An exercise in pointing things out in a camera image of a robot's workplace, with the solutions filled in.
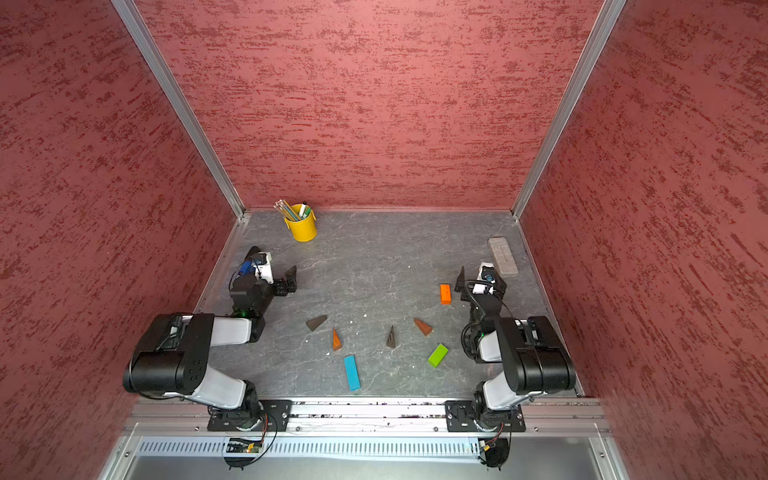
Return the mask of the orange rectangular block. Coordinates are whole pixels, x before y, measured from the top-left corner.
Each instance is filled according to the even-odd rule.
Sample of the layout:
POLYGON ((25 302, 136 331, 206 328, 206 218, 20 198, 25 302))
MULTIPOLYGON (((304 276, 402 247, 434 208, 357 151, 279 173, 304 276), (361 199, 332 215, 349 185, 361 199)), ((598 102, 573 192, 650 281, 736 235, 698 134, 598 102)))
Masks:
POLYGON ((452 302, 452 287, 449 284, 439 286, 440 302, 442 305, 450 305, 452 302))

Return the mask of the dark brown triangle block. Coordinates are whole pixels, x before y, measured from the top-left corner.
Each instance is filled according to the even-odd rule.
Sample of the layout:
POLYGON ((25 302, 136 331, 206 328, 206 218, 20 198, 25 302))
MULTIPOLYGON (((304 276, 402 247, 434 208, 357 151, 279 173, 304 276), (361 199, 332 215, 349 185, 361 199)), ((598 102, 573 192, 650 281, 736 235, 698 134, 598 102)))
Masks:
POLYGON ((308 321, 306 321, 307 328, 314 332, 317 328, 319 328, 326 320, 328 319, 327 315, 320 315, 317 317, 314 317, 308 321))

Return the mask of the reddish brown triangle block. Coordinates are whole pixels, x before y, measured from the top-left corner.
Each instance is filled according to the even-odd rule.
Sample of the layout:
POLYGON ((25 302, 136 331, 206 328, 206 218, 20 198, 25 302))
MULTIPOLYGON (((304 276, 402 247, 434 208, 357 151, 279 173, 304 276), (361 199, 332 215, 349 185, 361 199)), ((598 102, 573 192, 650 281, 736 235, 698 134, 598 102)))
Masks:
POLYGON ((428 336, 432 333, 433 328, 424 321, 418 318, 414 318, 413 321, 416 327, 422 332, 424 336, 428 336))

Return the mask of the orange brown triangle block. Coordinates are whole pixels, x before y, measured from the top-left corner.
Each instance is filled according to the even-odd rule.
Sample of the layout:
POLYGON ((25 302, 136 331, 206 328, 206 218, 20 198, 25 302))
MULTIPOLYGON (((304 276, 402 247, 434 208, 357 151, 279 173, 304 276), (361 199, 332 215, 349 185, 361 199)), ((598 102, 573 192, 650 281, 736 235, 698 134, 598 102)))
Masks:
POLYGON ((343 347, 343 343, 336 329, 332 330, 332 349, 339 351, 343 347))

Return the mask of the green rectangular block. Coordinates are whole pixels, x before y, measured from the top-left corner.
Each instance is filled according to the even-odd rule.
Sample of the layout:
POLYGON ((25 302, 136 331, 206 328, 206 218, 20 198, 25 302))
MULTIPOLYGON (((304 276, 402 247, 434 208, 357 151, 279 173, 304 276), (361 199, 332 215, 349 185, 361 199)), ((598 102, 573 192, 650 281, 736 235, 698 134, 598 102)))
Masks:
POLYGON ((448 353, 449 349, 442 343, 439 343, 429 355, 428 364, 433 368, 438 368, 448 353))

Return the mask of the dark wood triangle block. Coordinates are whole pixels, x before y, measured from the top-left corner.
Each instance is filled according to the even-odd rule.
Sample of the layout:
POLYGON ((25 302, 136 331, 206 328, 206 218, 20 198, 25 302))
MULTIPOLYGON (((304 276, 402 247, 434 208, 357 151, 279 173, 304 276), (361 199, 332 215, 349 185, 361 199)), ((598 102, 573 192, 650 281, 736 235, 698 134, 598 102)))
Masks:
POLYGON ((394 325, 390 326, 389 332, 387 334, 386 346, 391 350, 394 350, 397 348, 396 332, 395 332, 394 325))

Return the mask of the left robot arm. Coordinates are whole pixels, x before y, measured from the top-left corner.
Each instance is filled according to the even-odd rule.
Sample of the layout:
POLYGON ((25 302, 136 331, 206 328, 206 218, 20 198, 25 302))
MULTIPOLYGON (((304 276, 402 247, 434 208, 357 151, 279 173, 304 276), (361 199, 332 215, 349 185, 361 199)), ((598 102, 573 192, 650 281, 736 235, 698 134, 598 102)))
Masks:
POLYGON ((208 429, 221 432, 284 432, 289 400, 262 400, 255 385, 209 364, 213 347, 254 344, 272 299, 297 290, 297 269, 271 282, 241 275, 232 282, 231 316, 212 313, 161 314, 138 341, 123 374, 129 393, 150 400, 179 398, 207 407, 208 429))

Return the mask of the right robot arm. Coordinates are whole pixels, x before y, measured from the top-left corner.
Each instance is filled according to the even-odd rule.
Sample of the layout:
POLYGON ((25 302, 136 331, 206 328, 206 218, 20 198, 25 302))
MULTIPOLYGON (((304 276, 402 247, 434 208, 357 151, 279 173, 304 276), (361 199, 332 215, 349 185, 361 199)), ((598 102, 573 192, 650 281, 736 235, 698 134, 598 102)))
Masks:
POLYGON ((460 334, 465 355, 477 364, 499 364, 501 372, 479 383, 473 399, 451 401, 451 423, 476 431, 520 432, 521 405, 547 394, 573 390, 577 375, 567 349, 545 316, 505 317, 506 282, 483 263, 476 279, 461 270, 454 291, 469 305, 469 320, 460 334))

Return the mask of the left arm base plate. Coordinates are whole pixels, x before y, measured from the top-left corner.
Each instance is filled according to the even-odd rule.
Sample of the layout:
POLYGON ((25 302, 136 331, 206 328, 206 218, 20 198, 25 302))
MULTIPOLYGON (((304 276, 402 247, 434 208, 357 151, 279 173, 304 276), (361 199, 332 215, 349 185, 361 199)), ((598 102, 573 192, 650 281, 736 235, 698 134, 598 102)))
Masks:
POLYGON ((256 412, 243 408, 220 410, 209 408, 207 430, 210 432, 251 433, 287 429, 293 402, 288 399, 266 399, 257 402, 256 412))

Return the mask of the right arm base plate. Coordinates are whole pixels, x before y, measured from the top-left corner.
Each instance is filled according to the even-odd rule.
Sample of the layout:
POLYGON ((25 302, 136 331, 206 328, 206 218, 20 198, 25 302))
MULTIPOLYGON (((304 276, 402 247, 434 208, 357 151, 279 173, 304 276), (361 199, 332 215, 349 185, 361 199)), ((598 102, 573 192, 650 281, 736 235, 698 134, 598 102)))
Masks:
POLYGON ((444 404, 449 432, 522 433, 526 425, 519 405, 508 410, 491 410, 469 400, 452 400, 444 404))

